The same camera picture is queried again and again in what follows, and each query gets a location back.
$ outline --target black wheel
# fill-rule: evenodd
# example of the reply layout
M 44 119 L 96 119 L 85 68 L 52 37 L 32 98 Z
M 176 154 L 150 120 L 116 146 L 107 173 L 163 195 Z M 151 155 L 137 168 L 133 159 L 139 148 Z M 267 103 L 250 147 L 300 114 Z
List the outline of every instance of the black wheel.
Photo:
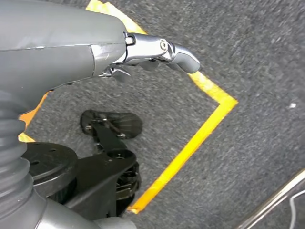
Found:
M 142 131 L 142 121 L 136 114 L 99 112 L 87 110 L 81 117 L 81 126 L 84 133 L 93 135 L 93 123 L 99 123 L 108 127 L 122 139 L 130 139 Z

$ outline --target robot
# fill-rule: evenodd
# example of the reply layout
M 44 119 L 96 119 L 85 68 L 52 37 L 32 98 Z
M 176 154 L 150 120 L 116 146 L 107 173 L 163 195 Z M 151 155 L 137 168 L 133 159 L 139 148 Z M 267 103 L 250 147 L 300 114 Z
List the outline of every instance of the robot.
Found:
M 123 65 L 153 70 L 160 63 L 194 73 L 200 64 L 188 49 L 164 38 L 127 33 L 115 17 L 32 0 L 0 2 L 0 228 L 133 229 L 132 222 L 93 222 L 38 195 L 18 141 L 20 115 L 47 91 L 91 77 L 124 80 Z

